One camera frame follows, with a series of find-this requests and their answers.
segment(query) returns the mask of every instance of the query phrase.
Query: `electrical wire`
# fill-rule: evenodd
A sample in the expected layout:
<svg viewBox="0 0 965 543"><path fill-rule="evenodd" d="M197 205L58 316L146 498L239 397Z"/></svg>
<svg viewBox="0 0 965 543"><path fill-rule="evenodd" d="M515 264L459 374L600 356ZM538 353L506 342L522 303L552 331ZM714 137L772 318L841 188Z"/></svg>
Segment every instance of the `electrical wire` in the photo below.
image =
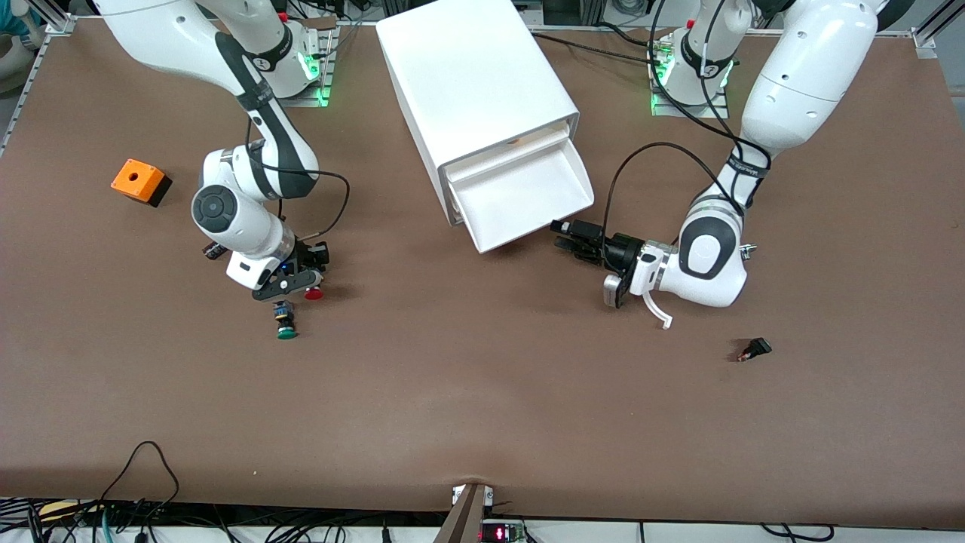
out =
<svg viewBox="0 0 965 543"><path fill-rule="evenodd" d="M828 529L828 534L823 537L812 537L808 535L801 535L800 533L795 533L786 523L781 523L781 528L784 531L776 531L771 529L765 523L760 523L760 527L764 529L767 533L775 535L777 537L784 537L790 540L790 543L797 543L798 540L801 541L812 541L813 543L824 543L825 541L831 541L835 537L835 527L831 525L825 525Z"/></svg>
<svg viewBox="0 0 965 543"><path fill-rule="evenodd" d="M111 536L111 529L107 526L107 509L104 509L100 515L100 531L104 534L104 541L114 543L114 537Z"/></svg>
<svg viewBox="0 0 965 543"><path fill-rule="evenodd" d="M343 517L328 518L324 520L311 520L307 519L305 521L299 522L297 525L292 527L278 526L273 529L268 537L265 538L265 543L296 543L301 540L302 537L307 537L308 533L313 529L327 528L325 531L323 542L328 541L328 536L331 533L332 528L336 529L335 541L345 543L347 538L347 533L343 527L344 524L351 524L358 522L363 519L368 519L372 517L383 516L384 513L365 513L361 515L344 515ZM275 536L275 533L279 529L287 528L285 531L279 533Z"/></svg>
<svg viewBox="0 0 965 543"><path fill-rule="evenodd" d="M301 9L301 2L298 0L289 0L289 6L291 6L303 19L307 19L308 15L305 14L305 10Z"/></svg>
<svg viewBox="0 0 965 543"><path fill-rule="evenodd" d="M231 541L231 543L241 543L241 541L234 536L232 531L228 529L228 525L225 524L225 520L221 518L221 513L218 511L218 506L212 503L211 507L214 508L214 514L218 517L218 524L221 525L221 529L225 532L225 534L228 535L228 540Z"/></svg>
<svg viewBox="0 0 965 543"><path fill-rule="evenodd" d="M247 128L245 129L244 146L245 146L245 149L249 149L251 146L251 119L250 118L248 119L248 125L247 125ZM339 208L339 212L335 215L335 218L332 219L332 222L329 223L328 226L315 232L314 234L309 234L308 236L299 238L302 242L305 242L307 240L312 240L314 238L319 238L321 236L324 236L325 234L328 234L333 228L335 228L335 225L339 223L339 220L342 219L342 215L345 213L345 207L348 206L348 196L351 194L351 191L352 191L351 184L348 182L348 179L346 179L345 176L343 176L342 174L338 174L335 172L326 172L324 170L289 169L289 168L279 168L277 166L269 166L268 164L265 164L264 162L262 162L261 157L255 158L255 163L264 169L272 170L280 173L301 174L307 177L311 177L310 174L331 177L331 178L338 179L345 185L345 198L342 200L342 206ZM278 212L279 212L279 215L281 215L281 199L279 199L278 204L279 204Z"/></svg>
<svg viewBox="0 0 965 543"><path fill-rule="evenodd" d="M633 56L633 55L624 55L623 53L617 53L616 51L610 51L610 50L607 50L607 49L600 49L600 48L597 48L597 47L590 47L589 45L584 45L584 44L582 44L582 43L577 43L577 42L571 42L570 40L564 40L564 39L562 39L562 38L557 38L556 36L550 36L550 35L548 35L548 34L541 34L541 33L539 33L539 32L534 32L534 33L533 33L533 37L534 37L534 38L542 38L542 39L548 40L548 41L550 41L550 42L562 43L562 44L564 44L564 45L569 45L569 46L571 46L571 47L577 47L577 48L579 48L579 49L585 49L585 50L587 50L587 51L591 51L591 52L594 52L594 53L599 53L599 54L601 54L601 55L608 55L608 56L611 56L611 57L621 58L621 59L625 59L625 60L632 60L632 61L634 61L634 62L641 62L641 63L644 63L644 64L651 64L651 62L652 62L652 61L650 61L649 59L646 59L646 58L643 58L643 57L635 57L635 56Z"/></svg>
<svg viewBox="0 0 965 543"><path fill-rule="evenodd" d="M539 543L535 537L530 534L530 530L526 528L526 521L523 520L523 538L526 539L526 543Z"/></svg>
<svg viewBox="0 0 965 543"><path fill-rule="evenodd" d="M141 506L144 505L144 502L145 502L145 500L144 500L143 498L141 498L141 499L139 499L138 501L134 502L134 510L133 510L133 511L129 511L129 512L125 511L125 512L124 512L124 513L127 514L127 521L126 521L126 522L118 522L118 523L117 523L117 527L114 528L114 533L117 533L117 534L124 533L125 530L127 530L128 528L130 528L130 526L131 526L132 524L134 524L134 519L135 519L135 517L137 517L137 516L143 516L143 515L138 515L138 513L139 513L140 510L141 510Z"/></svg>
<svg viewBox="0 0 965 543"><path fill-rule="evenodd" d="M614 31L614 32L617 34L617 36L620 36L620 37L623 38L625 41L630 42L630 43L633 43L634 45L639 45L639 46L641 46L641 47L646 47L646 46L648 45L648 41L647 41L647 40L637 40L636 38L634 38L634 37L630 36L629 34L623 32L623 29L622 29L622 28L620 28L619 26L617 26L616 24L613 24L613 23L611 23L611 22L607 22L607 21L605 21L605 20L601 20L601 21L599 21L599 22L596 23L596 26L602 26L603 28L609 28L610 30Z"/></svg>
<svg viewBox="0 0 965 543"><path fill-rule="evenodd" d="M717 16L720 15L721 9L724 7L725 2L727 2L727 0L721 0L717 4L717 8L714 10L714 15L710 18L710 24L707 25L707 30L703 35L703 50L706 50L707 44L710 42L710 33L714 28L714 24L717 23ZM703 91L703 97L707 100L707 105L710 106L710 111L713 112L714 117L717 118L717 122L720 123L724 131L731 137L731 140L733 140L734 148L737 151L737 159L743 160L744 148L742 146L742 140L734 135L733 130L731 130L731 127L721 117L720 112L717 111L717 106L715 106L713 103L713 100L710 99L710 95L707 91L707 86L704 84L704 80L708 79L708 77L705 77L703 76L703 74L698 72L697 78L701 82L701 90ZM764 156L767 160L767 168L770 168L771 156L768 153L764 153ZM733 193L736 190L737 180L739 178L740 178L740 173L735 169L733 172L733 178L731 179L731 196L733 196ZM754 188L752 188L751 192L748 194L747 202L744 205L745 209L750 208L754 204L754 195L758 192L758 188L760 188L761 182L763 182L763 179L760 179L760 178L758 178L755 181Z"/></svg>
<svg viewBox="0 0 965 543"><path fill-rule="evenodd" d="M309 6L309 7L311 7L311 8L315 8L315 9L320 10L320 11L323 11L323 12L328 12L328 13L330 13L330 14L335 14L335 15L337 15L337 16L343 16L343 17L345 17L346 19L348 19L348 20L351 22L351 24L348 25L348 32L345 33L345 37L344 37L344 38L339 37L339 42L336 43L336 45L335 45L334 47L332 47L332 49L331 49L330 51L325 52L325 53L316 53L316 54L312 55L312 58L314 58L314 59L316 59L316 60L320 60L320 59L323 59L323 58L325 58L325 57L327 57L327 56L331 56L332 53L335 53L336 51L338 51L338 50L339 50L339 47L341 47L343 43L347 43L348 40L355 34L355 32L358 31L359 26L362 25L362 22L363 22L364 20L366 20L366 16L368 16L368 14L365 13L365 11L367 11L367 10L364 10L364 11L362 11L362 13L359 15L359 18L358 18L358 19L353 19L352 17L348 16L347 14L344 14L344 13L340 14L340 13L334 11L334 10L331 10L331 9L329 9L329 8L324 7L324 6L321 5L317 0L295 0L295 1L296 1L296 2L300 2L301 4L303 4L303 5L305 5L305 6Z"/></svg>
<svg viewBox="0 0 965 543"><path fill-rule="evenodd" d="M118 476L117 476L117 477L114 477L114 480L111 481L111 484L107 485L107 488L104 489L104 492L100 494L100 499L97 500L98 503L103 503L103 502L104 502L104 499L107 498L107 494L110 493L110 491L111 491L112 488L114 488L114 485L116 485L116 484L118 483L118 481L120 481L121 478L124 477L124 474L127 473L127 470L130 468L131 463L134 461L134 457L137 456L137 452L138 452L139 450L141 450L141 447L143 447L144 445L150 445L150 446L152 446L152 447L154 448L154 450L157 451L157 456L160 457L160 459L161 459L161 465L164 466L164 470L168 473L168 475L171 477L171 481L175 484L175 491L174 491L173 493L171 493L171 496L168 497L168 499L166 499L165 501L160 502L158 505L155 505L153 509L151 509L151 511L150 511L150 512L148 513L148 515L145 517L144 524L141 525L141 531L142 531L142 532L144 532L145 526L150 527L150 525L151 525L151 518L154 516L154 514L155 514L159 509L161 509L162 507L164 507L165 505L167 505L168 503L170 503L171 500L173 500L174 498L176 498L176 497L178 496L178 492L180 492L180 482L178 481L178 476L175 475L175 473L174 473L173 470L171 470L171 466L168 465L168 459L164 456L164 451L161 450L161 446L158 445L157 442L154 442L154 441L151 441L151 440L147 440L147 441L143 441L143 442L138 443L137 446L134 447L134 450L131 451L130 456L127 458L127 463L124 464L124 468L121 469L121 472L118 473ZM150 535L151 535L151 540L156 543L156 539L154 538L153 531L150 531L150 530L149 530L149 532L150 532Z"/></svg>
<svg viewBox="0 0 965 543"><path fill-rule="evenodd" d="M652 21L652 23L650 24L650 35L651 35L651 36L654 36L654 35L656 34L656 31L657 31L657 20L660 18L660 13L663 11L663 7L664 7L664 4L666 4L666 2L667 2L667 0L660 0L660 2L657 4L656 11L653 12L653 21ZM652 59L652 58L654 57L654 54L653 54L653 40L650 40L650 42L648 43L647 49L648 49L649 57ZM653 77L653 81L655 82L657 88L658 88L658 89L660 90L660 92L664 95L664 97L667 98L667 100L669 100L670 103L672 103L672 104L674 105L674 107L676 107L676 109L679 110L680 113L682 113L682 114L684 115L684 117L690 119L691 121L693 121L693 122L696 123L697 125L701 126L702 128L707 129L707 130L710 130L711 132L714 132L715 134L719 134L719 135L722 135L722 136L726 136L728 139L732 140L735 145L736 145L737 142L741 142L741 143L744 143L745 145L748 145L748 146L750 146L750 147L758 150L762 155L764 155L764 157L765 157L766 160L767 160L767 165L765 166L765 168L766 168L766 169L770 169L770 167L771 167L771 156L770 156L770 153L767 152L767 150L765 150L764 148L762 148L760 145L758 145L758 144L756 144L756 143L754 143L754 142L748 141L748 140L746 140L746 139L744 139L744 138L741 138L741 137L739 137L739 136L731 137L731 135L728 134L728 133L726 133L725 131L723 131L723 130L721 130L721 129L718 129L718 128L716 128L716 127L713 127L713 126L705 123L704 121L698 119L696 116L694 116L693 113L691 113L690 111L688 111L683 104L681 104L680 102L676 101L676 100L674 99L674 97L672 97L672 96L670 95L670 93L667 92L667 89L666 89L666 87L664 87L663 82L660 81L660 77L657 76L656 66L655 66L654 64L650 64L650 71L651 71L651 75L652 75L652 77Z"/></svg>
<svg viewBox="0 0 965 543"><path fill-rule="evenodd" d="M49 503L56 503L57 501L59 501L59 500L51 500L51 501L26 500L26 502L28 503L28 506L27 506L27 509L26 509L26 510L29 511L29 509L30 509L31 506L34 506L34 505L37 505L37 504L40 504L41 506L43 506L43 505L47 505L47 504L49 504ZM69 515L69 514L72 514L72 513L86 512L88 509L90 509L90 508L91 508L92 506L94 506L95 504L96 504L96 502L95 502L95 501L92 501L92 502L90 502L90 503L72 505L72 506L70 506L70 507L63 507L63 508L57 509L57 510L55 510L55 511L49 511L49 512L47 512L47 513L41 514L41 515L39 516L39 518L40 518L40 520L41 520L42 522L59 520L59 519L62 519L63 517L65 517L66 515ZM17 522L17 523L8 524L5 528L0 529L0 533L6 533L7 531L10 531L10 530L12 530L12 529L29 528L29 526L28 526L28 525L29 525L29 521L30 521L30 519L24 519L24 520L22 520L22 521L20 521L20 522Z"/></svg>
<svg viewBox="0 0 965 543"><path fill-rule="evenodd" d="M710 178L712 185L717 185L718 188L721 189L721 192L724 192L725 196L727 195L727 193L724 191L724 188L721 186L720 182L717 181L717 176L714 175L714 172L711 171L711 169L710 169L709 167L707 167L707 165L703 162L703 160L701 160L697 155L695 155L692 151L690 151L690 150L687 149L686 147L683 147L683 146L681 146L681 145L677 145L676 143L671 143L671 142L669 142L669 141L655 141L655 142L653 142L653 143L647 143L647 145L638 148L638 149L637 149L636 151L634 151L633 153L630 153L630 155L623 160L623 163L620 164L620 167L617 168L617 173L614 174L614 176L613 176L613 181L610 182L610 191L607 193L607 197L606 197L606 208L605 208L604 211L603 211L603 223L602 223L602 226L601 226L601 228L600 228L600 254L601 254L602 258L603 258L604 263L606 263L606 264L607 264L611 269L613 269L613 270L616 270L617 267L614 266L613 263L610 262L609 257L607 256L607 251L606 251L606 230L607 230L607 224L608 224L609 221L610 221L610 208L611 208L611 206L612 206L612 204L613 204L613 193L614 193L614 190L617 188L617 180L620 178L620 173L622 173L623 168L625 168L626 165L630 163L630 160L632 160L635 156L639 155L639 154L642 153L643 151L646 151L647 149L652 149L652 148L654 148L654 147L670 147L671 149L677 149L678 151L684 153L685 155L687 155L688 157L690 157L692 160L694 160L694 161L697 163L697 165L699 165L699 166L701 167L701 169L703 170L703 172L704 172L705 174L707 174L707 177Z"/></svg>
<svg viewBox="0 0 965 543"><path fill-rule="evenodd" d="M34 543L43 543L43 528L40 523L40 515L38 515L37 509L34 509L34 504L30 501L27 501L27 504L27 524L30 527L30 537L34 540Z"/></svg>

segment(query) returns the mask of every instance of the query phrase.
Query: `white plastic box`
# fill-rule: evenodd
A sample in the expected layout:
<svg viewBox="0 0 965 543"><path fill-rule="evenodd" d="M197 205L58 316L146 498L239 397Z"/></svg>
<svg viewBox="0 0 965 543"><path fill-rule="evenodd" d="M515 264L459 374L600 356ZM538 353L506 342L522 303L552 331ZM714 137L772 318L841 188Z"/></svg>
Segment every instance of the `white plastic box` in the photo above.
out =
<svg viewBox="0 0 965 543"><path fill-rule="evenodd" d="M439 203L480 253L593 204L579 112L510 0L436 0L375 29Z"/></svg>

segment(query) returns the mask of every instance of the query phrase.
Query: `black plug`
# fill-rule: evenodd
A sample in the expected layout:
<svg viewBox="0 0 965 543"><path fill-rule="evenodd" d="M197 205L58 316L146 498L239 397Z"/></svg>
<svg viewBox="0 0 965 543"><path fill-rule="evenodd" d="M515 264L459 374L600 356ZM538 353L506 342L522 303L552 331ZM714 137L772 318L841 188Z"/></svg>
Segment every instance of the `black plug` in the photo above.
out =
<svg viewBox="0 0 965 543"><path fill-rule="evenodd" d="M750 360L759 355L766 355L771 352L771 344L763 337L756 337L747 344L747 348L737 357L738 362Z"/></svg>
<svg viewBox="0 0 965 543"><path fill-rule="evenodd" d="M217 260L219 256L228 252L228 248L221 243L211 242L202 249L202 252L208 260Z"/></svg>

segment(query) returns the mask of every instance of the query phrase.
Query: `green led light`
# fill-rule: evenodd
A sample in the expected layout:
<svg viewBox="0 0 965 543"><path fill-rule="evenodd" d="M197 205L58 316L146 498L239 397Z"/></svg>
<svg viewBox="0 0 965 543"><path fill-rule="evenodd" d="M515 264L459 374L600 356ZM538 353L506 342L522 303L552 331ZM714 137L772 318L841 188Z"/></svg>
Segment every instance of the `green led light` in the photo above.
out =
<svg viewBox="0 0 965 543"><path fill-rule="evenodd" d="M298 62L302 65L302 70L305 72L305 76L309 79L315 79L318 77L318 61L314 58L298 53Z"/></svg>
<svg viewBox="0 0 965 543"><path fill-rule="evenodd" d="M660 80L661 85L667 84L667 79L670 77L670 70L674 69L675 63L676 60L674 59L674 56L668 55L667 60L664 61L663 64L660 65L660 68L657 69L657 79Z"/></svg>
<svg viewBox="0 0 965 543"><path fill-rule="evenodd" d="M733 61L727 64L727 68L724 69L724 79L721 80L721 88L727 88L727 78L731 75L731 70L733 70Z"/></svg>
<svg viewBox="0 0 965 543"><path fill-rule="evenodd" d="M328 95L329 89L327 87L324 89L315 89L315 99L318 100L320 107L328 107Z"/></svg>

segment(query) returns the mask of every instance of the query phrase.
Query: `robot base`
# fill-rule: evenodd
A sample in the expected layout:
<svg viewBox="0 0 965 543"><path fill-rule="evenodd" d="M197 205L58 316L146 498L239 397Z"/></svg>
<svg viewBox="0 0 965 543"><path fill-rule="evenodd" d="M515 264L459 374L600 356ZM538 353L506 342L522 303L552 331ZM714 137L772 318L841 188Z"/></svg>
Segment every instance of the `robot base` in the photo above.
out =
<svg viewBox="0 0 965 543"><path fill-rule="evenodd" d="M683 113L676 108L673 102L671 102L666 95L657 86L656 81L653 78L653 73L656 71L657 76L660 77L661 81L666 81L666 71L673 70L676 66L676 60L674 59L674 34L668 34L660 40L653 43L653 60L659 62L655 70L647 70L650 81L650 114L654 117L683 117ZM689 66L682 65L683 69L690 70ZM728 119L730 115L730 110L728 108L727 100L727 79L724 79L724 83L721 85L720 90L711 98L711 103L714 105L714 109L721 116L721 119ZM705 118L705 119L715 119L713 110L707 105L683 105L684 109L694 117Z"/></svg>

